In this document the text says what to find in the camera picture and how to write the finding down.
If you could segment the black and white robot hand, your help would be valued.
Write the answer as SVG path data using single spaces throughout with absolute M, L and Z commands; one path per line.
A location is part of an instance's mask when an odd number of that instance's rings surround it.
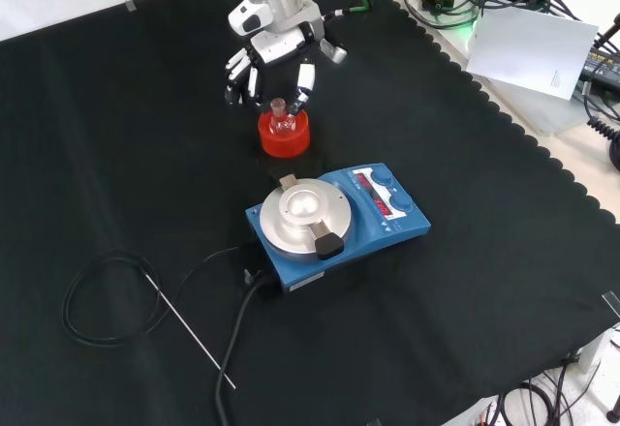
M 316 69 L 306 56 L 314 47 L 335 64 L 342 63 L 347 57 L 344 47 L 325 37 L 318 37 L 315 27 L 307 21 L 284 33 L 262 31 L 256 34 L 225 66 L 226 102 L 229 105 L 242 103 L 262 107 L 265 71 L 300 58 L 294 99 L 287 106 L 288 115 L 300 114 L 314 90 Z

